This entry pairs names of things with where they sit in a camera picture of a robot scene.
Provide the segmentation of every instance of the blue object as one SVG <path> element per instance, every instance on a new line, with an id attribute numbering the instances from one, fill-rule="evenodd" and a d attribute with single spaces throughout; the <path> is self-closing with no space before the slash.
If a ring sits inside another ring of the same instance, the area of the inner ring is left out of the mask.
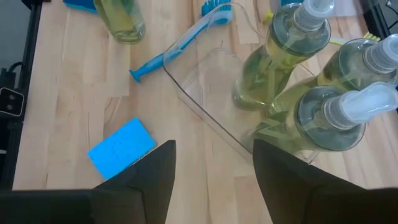
<path id="1" fill-rule="evenodd" d="M 208 0 L 202 7 L 201 7 L 201 15 L 205 16 L 207 15 L 211 10 L 213 10 L 216 6 L 223 4 L 223 3 L 229 3 L 231 0 Z M 202 26 L 199 26 L 199 28 L 195 31 L 192 32 L 192 36 L 187 38 L 186 41 L 179 46 L 179 50 L 176 52 L 171 52 L 170 56 L 167 58 L 167 61 L 171 61 L 178 57 L 184 50 L 184 48 L 203 30 L 205 29 L 210 22 L 217 24 L 217 25 L 224 25 L 229 23 L 233 18 L 232 15 L 232 7 L 231 5 L 228 6 L 223 6 L 220 8 L 220 12 L 216 12 L 216 14 L 213 16 L 214 21 L 208 21 L 207 23 L 203 24 Z M 157 70 L 163 66 L 163 57 L 164 53 L 161 53 L 160 55 L 154 57 L 150 61 L 148 61 L 146 64 L 144 64 L 141 68 L 139 68 L 136 71 L 130 70 L 130 73 L 132 77 L 135 79 L 136 82 L 139 82 L 140 77 L 153 72 L 154 70 Z"/>
<path id="2" fill-rule="evenodd" d="M 99 143 L 87 155 L 105 179 L 110 179 L 146 155 L 156 143 L 134 118 Z"/>
<path id="3" fill-rule="evenodd" d="M 94 0 L 63 0 L 63 3 L 73 9 L 81 9 L 97 13 L 97 10 L 94 6 Z"/>

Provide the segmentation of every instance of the black metal frame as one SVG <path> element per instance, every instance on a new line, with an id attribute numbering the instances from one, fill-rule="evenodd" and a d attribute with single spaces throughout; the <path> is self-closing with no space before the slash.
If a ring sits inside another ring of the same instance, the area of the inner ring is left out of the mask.
<path id="1" fill-rule="evenodd" d="M 19 143 L 22 134 L 22 125 L 24 121 L 27 95 L 29 92 L 30 77 L 32 75 L 33 59 L 36 48 L 37 33 L 39 31 L 40 13 L 42 10 L 42 0 L 31 1 L 31 14 L 29 29 L 25 42 L 25 52 L 22 61 L 21 77 L 18 83 L 18 90 L 25 96 L 22 114 L 16 119 L 8 122 L 10 130 L 7 156 L 4 163 L 4 170 L 1 176 L 0 189 L 11 189 L 14 182 L 14 174 L 17 164 Z"/>

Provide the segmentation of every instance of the glass bottle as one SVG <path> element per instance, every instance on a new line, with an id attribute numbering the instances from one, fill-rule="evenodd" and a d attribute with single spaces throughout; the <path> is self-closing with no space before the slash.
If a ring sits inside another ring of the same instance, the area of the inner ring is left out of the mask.
<path id="1" fill-rule="evenodd" d="M 266 116 L 289 110 L 311 88 L 333 85 L 342 91 L 363 90 L 374 82 L 398 84 L 398 34 L 381 42 L 355 39 L 343 45 L 321 73 L 294 85 L 267 105 Z"/>
<path id="2" fill-rule="evenodd" d="M 143 38 L 145 24 L 136 0 L 94 0 L 94 5 L 118 42 L 135 44 Z"/>
<path id="3" fill-rule="evenodd" d="M 235 105 L 260 110 L 286 86 L 296 65 L 322 50 L 330 39 L 327 17 L 334 0 L 305 0 L 288 4 L 272 18 L 267 40 L 243 65 L 233 88 Z"/>
<path id="4" fill-rule="evenodd" d="M 376 82 L 362 91 L 344 94 L 333 86 L 316 86 L 283 113 L 279 125 L 270 128 L 261 124 L 254 137 L 292 154 L 301 150 L 346 151 L 359 143 L 367 121 L 397 107 L 398 91 L 388 83 Z"/>

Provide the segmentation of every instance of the brush handle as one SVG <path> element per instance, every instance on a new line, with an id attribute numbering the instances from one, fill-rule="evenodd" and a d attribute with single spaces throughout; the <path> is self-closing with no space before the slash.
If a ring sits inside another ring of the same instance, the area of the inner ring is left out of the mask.
<path id="1" fill-rule="evenodd" d="M 192 42 L 192 40 L 204 29 L 206 29 L 209 24 L 218 24 L 218 25 L 223 25 L 227 24 L 230 20 L 232 19 L 232 11 L 218 11 L 214 13 L 211 16 L 204 17 L 200 19 L 193 27 L 191 27 L 188 31 L 187 34 L 184 35 L 179 42 L 178 47 L 176 47 L 174 50 L 171 50 L 170 52 L 167 53 L 166 55 L 166 61 L 170 62 L 176 57 L 178 57 L 181 53 L 184 52 L 184 49 L 189 45 L 189 43 Z M 157 70 L 163 66 L 163 59 L 164 59 L 164 54 L 160 54 L 153 58 L 152 60 L 148 61 L 145 65 L 143 65 L 141 68 L 139 68 L 136 71 L 130 70 L 131 75 L 135 79 L 135 81 L 139 82 L 140 77 L 153 72 L 154 70 Z"/>
<path id="2" fill-rule="evenodd" d="M 167 54 L 167 59 L 166 61 L 171 61 L 178 57 L 184 50 L 185 47 L 189 45 L 190 42 L 208 25 L 207 24 L 202 24 L 202 26 L 197 30 L 196 32 L 193 33 L 193 35 L 187 37 L 187 40 L 183 42 L 183 44 L 180 46 L 180 50 L 173 50 Z M 141 68 L 139 68 L 136 71 L 130 70 L 130 73 L 132 77 L 135 79 L 136 82 L 140 81 L 140 77 L 148 74 L 150 72 L 153 72 L 154 70 L 157 70 L 163 66 L 163 57 L 164 53 L 161 53 L 160 55 L 154 57 L 147 63 L 145 63 Z"/>

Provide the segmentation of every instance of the yellow liquid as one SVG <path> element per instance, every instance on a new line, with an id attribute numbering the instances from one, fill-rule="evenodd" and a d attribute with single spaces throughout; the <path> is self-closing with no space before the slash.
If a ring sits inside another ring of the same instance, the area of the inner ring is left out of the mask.
<path id="1" fill-rule="evenodd" d="M 378 74 L 365 65 L 363 52 L 373 42 L 366 39 L 353 40 L 337 51 L 316 77 L 304 80 L 267 105 L 265 116 L 272 116 L 283 111 L 288 111 L 298 100 L 315 86 L 330 85 L 343 93 L 351 90 L 363 90 L 374 82 L 397 83 L 397 72 Z"/>
<path id="2" fill-rule="evenodd" d="M 303 132 L 298 129 L 294 113 L 295 108 L 292 107 L 290 111 L 267 118 L 265 123 L 257 127 L 253 138 L 264 140 L 293 155 L 297 155 L 303 149 L 319 149 L 305 138 Z M 273 126 L 266 124 L 270 120 L 272 123 L 275 122 Z"/>
<path id="3" fill-rule="evenodd" d="M 94 0 L 94 4 L 118 42 L 135 44 L 143 38 L 144 19 L 135 0 Z"/>
<path id="4" fill-rule="evenodd" d="M 294 67 L 310 55 L 293 55 L 269 35 L 266 45 L 254 51 L 243 65 L 233 92 L 235 104 L 245 110 L 264 109 L 286 87 Z"/>
<path id="5" fill-rule="evenodd" d="M 296 154 L 301 150 L 345 151 L 361 140 L 365 124 L 338 129 L 325 117 L 324 102 L 341 95 L 333 86 L 318 86 L 308 91 L 288 111 L 266 118 L 255 138 Z"/>

